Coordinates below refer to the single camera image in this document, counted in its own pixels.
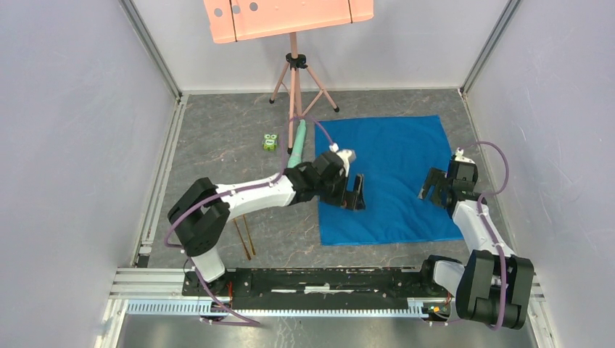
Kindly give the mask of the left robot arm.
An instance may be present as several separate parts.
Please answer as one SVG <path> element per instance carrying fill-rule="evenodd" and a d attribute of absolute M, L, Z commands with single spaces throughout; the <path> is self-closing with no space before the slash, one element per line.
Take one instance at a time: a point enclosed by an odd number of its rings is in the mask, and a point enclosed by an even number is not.
<path fill-rule="evenodd" d="M 350 149 L 328 150 L 312 162 L 256 181 L 214 184 L 209 178 L 196 180 L 170 209 L 168 220 L 179 239 L 176 246 L 200 276 L 200 286 L 214 296 L 226 290 L 228 276 L 217 244 L 226 224 L 241 215 L 313 198 L 333 207 L 364 210 L 365 176 L 357 174 L 353 188 L 348 189 L 354 160 Z"/>

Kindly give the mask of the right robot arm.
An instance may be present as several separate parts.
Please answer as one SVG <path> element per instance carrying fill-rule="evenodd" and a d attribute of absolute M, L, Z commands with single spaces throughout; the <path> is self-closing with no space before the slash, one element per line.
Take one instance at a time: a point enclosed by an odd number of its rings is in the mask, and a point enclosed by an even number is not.
<path fill-rule="evenodd" d="M 446 290 L 461 320 L 519 330 L 527 318 L 534 265 L 502 240 L 486 196 L 474 190 L 477 179 L 476 164 L 466 158 L 452 157 L 446 170 L 429 169 L 418 197 L 447 211 L 470 255 L 467 263 L 429 256 L 421 266 L 418 284 L 429 296 Z"/>

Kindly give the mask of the blue cloth napkin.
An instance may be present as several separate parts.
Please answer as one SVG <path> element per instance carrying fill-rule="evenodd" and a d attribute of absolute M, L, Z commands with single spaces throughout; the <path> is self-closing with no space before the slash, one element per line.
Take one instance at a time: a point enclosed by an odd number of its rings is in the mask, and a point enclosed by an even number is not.
<path fill-rule="evenodd" d="M 448 213 L 418 193 L 432 167 L 448 166 L 451 148 L 437 115 L 323 121 L 315 153 L 335 141 L 355 151 L 350 178 L 364 176 L 363 210 L 318 205 L 321 243 L 355 246 L 461 240 Z"/>

